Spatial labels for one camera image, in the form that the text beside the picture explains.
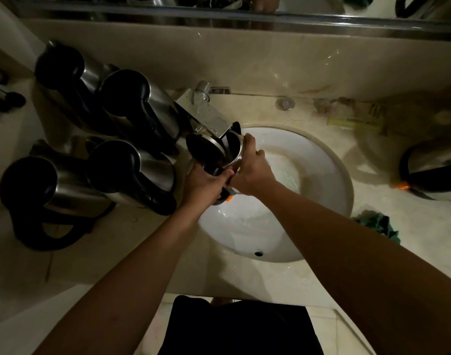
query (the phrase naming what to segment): black pants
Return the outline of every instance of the black pants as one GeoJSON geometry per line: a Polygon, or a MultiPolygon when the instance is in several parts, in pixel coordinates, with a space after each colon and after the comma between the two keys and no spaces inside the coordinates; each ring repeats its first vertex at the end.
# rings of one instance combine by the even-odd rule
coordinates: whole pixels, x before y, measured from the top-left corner
{"type": "Polygon", "coordinates": [[[213,307],[181,295],[158,354],[323,355],[323,350],[303,306],[241,301],[213,307]]]}

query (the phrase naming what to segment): kettle body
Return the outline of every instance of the kettle body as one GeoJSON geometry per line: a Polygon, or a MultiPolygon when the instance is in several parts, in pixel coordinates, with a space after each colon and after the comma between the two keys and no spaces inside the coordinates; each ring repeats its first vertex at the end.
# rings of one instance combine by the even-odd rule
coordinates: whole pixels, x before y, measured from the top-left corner
{"type": "Polygon", "coordinates": [[[66,248],[114,208],[115,203],[89,185],[85,168],[85,160],[57,153],[40,141],[29,157],[4,172],[0,199],[9,210],[15,236],[24,245],[41,251],[66,248]],[[63,237],[53,238],[43,223],[73,227],[63,237]]]}
{"type": "Polygon", "coordinates": [[[181,120],[171,97],[140,72],[113,72],[99,96],[104,111],[132,144],[160,158],[160,153],[179,153],[176,141],[188,119],[181,120]]]}
{"type": "Polygon", "coordinates": [[[98,101],[104,78],[116,69],[103,65],[73,47],[50,41],[37,59],[35,77],[51,98],[76,126],[90,132],[116,136],[112,120],[98,101]]]}
{"type": "Polygon", "coordinates": [[[451,201],[451,138],[408,149],[400,160],[400,177],[421,198],[451,201]]]}
{"type": "Polygon", "coordinates": [[[87,178],[94,189],[114,202],[148,207],[161,215],[176,209],[176,175],[171,162],[128,141],[111,140],[96,146],[87,160],[87,178]]]}

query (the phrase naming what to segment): mirror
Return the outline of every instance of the mirror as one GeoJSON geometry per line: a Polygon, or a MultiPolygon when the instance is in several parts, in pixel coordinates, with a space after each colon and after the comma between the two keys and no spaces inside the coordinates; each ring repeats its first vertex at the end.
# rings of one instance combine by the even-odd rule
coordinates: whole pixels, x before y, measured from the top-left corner
{"type": "Polygon", "coordinates": [[[451,0],[52,0],[106,5],[196,7],[295,15],[352,15],[451,21],[451,0]]]}

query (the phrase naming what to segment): marble countertop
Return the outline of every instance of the marble countertop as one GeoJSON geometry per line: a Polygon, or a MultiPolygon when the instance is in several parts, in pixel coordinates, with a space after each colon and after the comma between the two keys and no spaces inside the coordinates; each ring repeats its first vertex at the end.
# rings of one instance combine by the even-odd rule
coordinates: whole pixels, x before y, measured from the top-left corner
{"type": "MultiPolygon", "coordinates": [[[[366,210],[390,217],[401,245],[451,277],[451,202],[417,198],[389,186],[398,178],[398,161],[410,145],[405,139],[327,126],[310,99],[281,111],[275,97],[213,95],[212,104],[243,127],[274,126],[310,133],[347,167],[354,187],[352,216],[366,210]]],[[[164,217],[150,210],[118,206],[91,234],[53,255],[50,281],[93,284],[151,234],[164,217]]],[[[182,256],[167,291],[295,305],[338,306],[308,264],[266,263],[233,254],[201,229],[182,256]]]]}

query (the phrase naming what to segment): sink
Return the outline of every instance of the sink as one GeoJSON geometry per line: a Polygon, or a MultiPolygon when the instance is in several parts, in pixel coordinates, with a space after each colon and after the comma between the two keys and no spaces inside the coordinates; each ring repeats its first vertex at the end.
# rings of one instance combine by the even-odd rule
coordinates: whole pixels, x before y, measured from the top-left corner
{"type": "MultiPolygon", "coordinates": [[[[243,134],[246,132],[256,138],[257,149],[264,149],[281,184],[350,216],[352,181],[341,160],[327,146],[302,131],[252,127],[243,129],[243,134]]],[[[199,225],[218,243],[248,258],[277,263],[303,259],[275,216],[252,196],[235,195],[229,202],[211,206],[199,219],[199,225]]]]}

